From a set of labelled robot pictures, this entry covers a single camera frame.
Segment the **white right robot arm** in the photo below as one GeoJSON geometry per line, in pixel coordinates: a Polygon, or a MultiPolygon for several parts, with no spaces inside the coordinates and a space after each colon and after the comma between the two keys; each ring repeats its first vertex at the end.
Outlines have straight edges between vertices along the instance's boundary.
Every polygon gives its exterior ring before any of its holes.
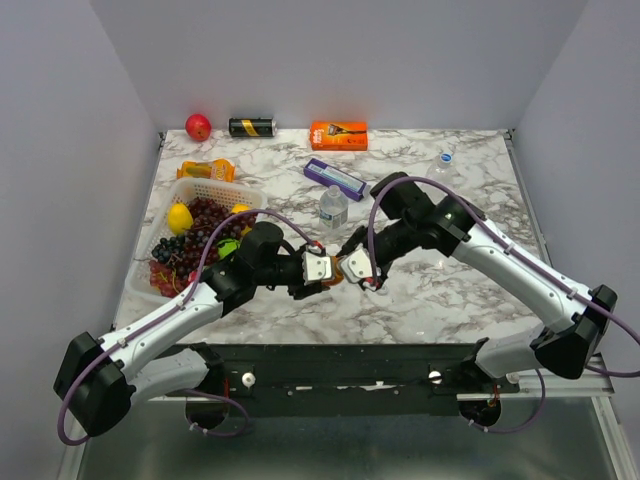
{"type": "Polygon", "coordinates": [[[538,368],[580,378],[606,332],[616,293],[605,285],[589,288],[520,249],[450,189],[433,203],[423,182],[397,172],[372,189],[373,208],[393,223],[381,231],[367,225],[351,236],[338,260],[345,279],[376,291],[395,260],[417,248],[436,250],[483,273],[540,321],[518,334],[477,341],[459,368],[467,389],[480,392],[508,374],[538,368]]]}

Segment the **large clear plastic bottle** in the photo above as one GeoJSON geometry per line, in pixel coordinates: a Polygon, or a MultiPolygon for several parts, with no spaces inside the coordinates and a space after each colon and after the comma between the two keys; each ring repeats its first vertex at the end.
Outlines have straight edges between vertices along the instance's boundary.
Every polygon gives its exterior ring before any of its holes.
{"type": "Polygon", "coordinates": [[[440,156],[428,167],[427,169],[427,173],[426,173],[426,177],[431,179],[431,180],[435,180],[439,183],[442,184],[448,184],[451,183],[456,175],[456,169],[454,166],[454,162],[453,162],[453,155],[451,153],[448,153],[452,156],[452,162],[450,165],[443,165],[440,163],[440,156]]]}

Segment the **orange juice bottle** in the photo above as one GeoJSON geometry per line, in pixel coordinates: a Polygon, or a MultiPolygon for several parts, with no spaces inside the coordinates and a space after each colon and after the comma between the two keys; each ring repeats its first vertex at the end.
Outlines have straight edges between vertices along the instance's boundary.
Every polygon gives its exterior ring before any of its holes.
{"type": "Polygon", "coordinates": [[[336,257],[331,258],[332,277],[328,280],[323,280],[322,285],[324,287],[331,288],[340,284],[344,280],[344,275],[338,266],[338,260],[336,257]]]}

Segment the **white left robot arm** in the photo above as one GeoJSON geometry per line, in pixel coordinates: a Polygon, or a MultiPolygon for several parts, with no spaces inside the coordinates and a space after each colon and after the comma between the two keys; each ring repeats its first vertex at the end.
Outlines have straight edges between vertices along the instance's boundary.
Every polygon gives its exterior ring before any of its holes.
{"type": "Polygon", "coordinates": [[[139,402],[173,391],[214,393],[222,372],[214,359],[193,348],[167,357],[165,351],[187,334],[212,323],[253,299],[258,287],[285,286],[296,296],[305,288],[323,290],[334,279],[331,257],[319,243],[285,254],[282,230],[258,222],[240,246],[197,273],[173,299],[128,327],[99,338],[83,332],[68,344],[54,380],[62,401],[57,430],[67,445],[68,414],[87,437],[117,425],[139,402]]]}

